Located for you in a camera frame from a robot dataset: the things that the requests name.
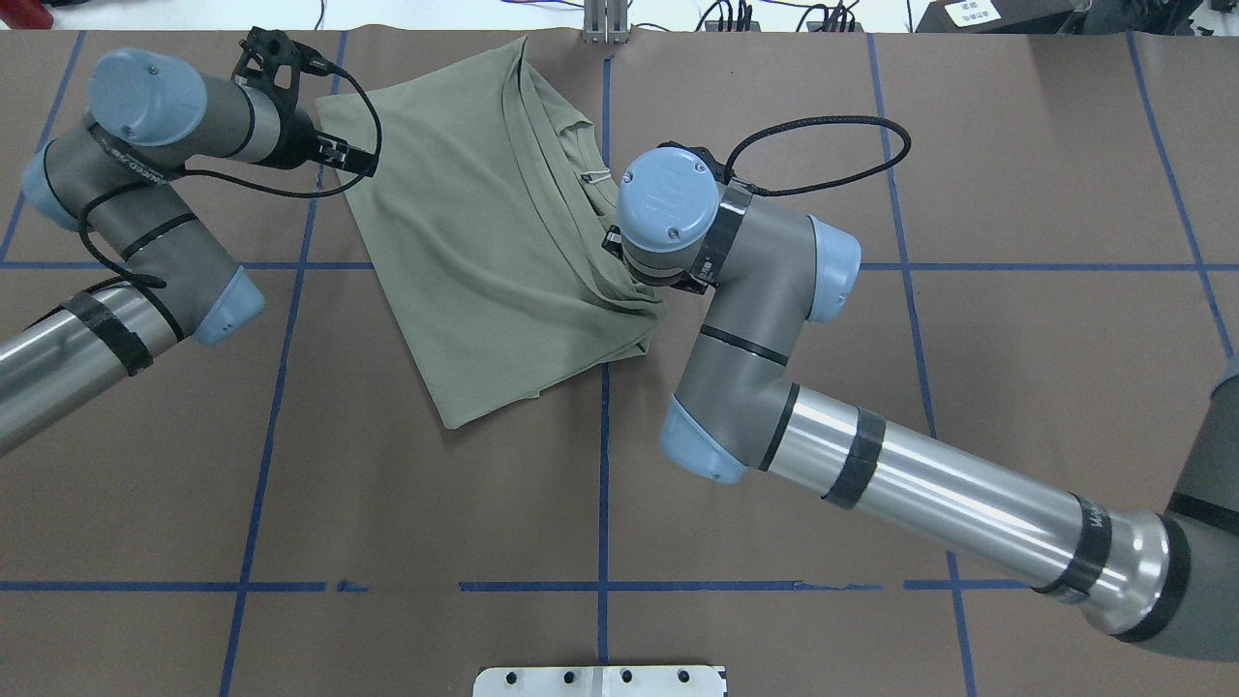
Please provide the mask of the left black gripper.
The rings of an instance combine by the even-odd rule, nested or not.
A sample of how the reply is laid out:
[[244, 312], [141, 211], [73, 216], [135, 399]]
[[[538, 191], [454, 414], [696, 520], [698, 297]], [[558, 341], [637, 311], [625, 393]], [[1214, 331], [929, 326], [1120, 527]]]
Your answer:
[[358, 176], [375, 173], [378, 154], [369, 154], [363, 147], [346, 141], [344, 137], [328, 136], [315, 128], [313, 119], [305, 111], [292, 111], [280, 118], [280, 132], [276, 140], [276, 168], [292, 170], [304, 163], [323, 163], [343, 172]]

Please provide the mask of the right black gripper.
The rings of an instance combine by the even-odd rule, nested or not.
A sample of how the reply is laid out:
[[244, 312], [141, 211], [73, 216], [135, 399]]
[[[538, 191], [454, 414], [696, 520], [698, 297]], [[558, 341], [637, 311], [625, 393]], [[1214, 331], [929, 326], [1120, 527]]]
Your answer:
[[638, 284], [703, 295], [712, 286], [701, 258], [705, 236], [706, 229], [611, 225], [603, 234], [602, 248]]

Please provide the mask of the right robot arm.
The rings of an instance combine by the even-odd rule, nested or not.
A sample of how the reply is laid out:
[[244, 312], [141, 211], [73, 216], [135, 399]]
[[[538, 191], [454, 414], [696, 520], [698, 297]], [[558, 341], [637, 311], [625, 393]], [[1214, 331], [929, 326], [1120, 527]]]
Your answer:
[[[1163, 300], [1189, 286], [1184, 270], [867, 264], [854, 235], [676, 144], [623, 171], [603, 248], [637, 281], [711, 296], [662, 428], [678, 465], [724, 484], [750, 470], [781, 477], [1074, 605], [1116, 641], [1237, 660], [1235, 366], [1211, 389], [1163, 511], [1115, 510], [961, 446], [964, 416], [995, 436], [1023, 423], [992, 379], [1017, 376], [1027, 391], [1066, 374], [1063, 391], [1136, 423], [1038, 405], [1035, 423], [1066, 423], [1068, 437], [1035, 456], [1137, 480], [1140, 461], [1163, 446], [1155, 428], [1182, 418], [1163, 387], [1192, 387], [1194, 371], [1220, 365], [1201, 353], [1202, 301]], [[845, 314], [866, 281], [890, 281], [908, 303], [895, 374], [917, 389], [921, 428], [881, 413], [861, 389], [840, 397], [846, 369], [826, 378], [824, 352], [807, 357], [814, 379], [789, 375], [802, 331]], [[1183, 345], [1191, 373], [1149, 357], [1147, 339]]]

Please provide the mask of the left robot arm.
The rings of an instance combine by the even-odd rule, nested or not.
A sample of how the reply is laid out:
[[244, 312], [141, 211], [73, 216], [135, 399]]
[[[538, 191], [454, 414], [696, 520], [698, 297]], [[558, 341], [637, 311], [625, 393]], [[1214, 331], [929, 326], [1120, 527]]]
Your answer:
[[349, 71], [275, 30], [240, 41], [230, 76], [125, 47], [97, 62], [81, 123], [38, 149], [25, 199], [112, 277], [82, 288], [2, 344], [2, 449], [138, 376], [181, 340], [216, 345], [261, 313], [247, 269], [217, 241], [173, 181], [195, 156], [294, 170], [375, 175], [366, 150], [316, 128], [299, 106], [301, 76]]

